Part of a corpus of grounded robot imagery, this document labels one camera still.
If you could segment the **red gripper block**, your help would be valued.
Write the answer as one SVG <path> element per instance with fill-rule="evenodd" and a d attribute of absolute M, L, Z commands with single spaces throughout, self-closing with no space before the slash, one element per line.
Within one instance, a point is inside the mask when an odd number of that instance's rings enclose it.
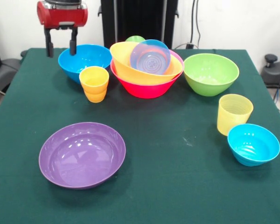
<path fill-rule="evenodd" d="M 51 28 L 71 27 L 70 55 L 77 53 L 77 27 L 83 27 L 88 19 L 87 5 L 82 2 L 61 2 L 40 0 L 37 2 L 37 15 L 40 24 L 44 26 L 46 53 L 52 58 L 54 47 L 51 42 Z"/>

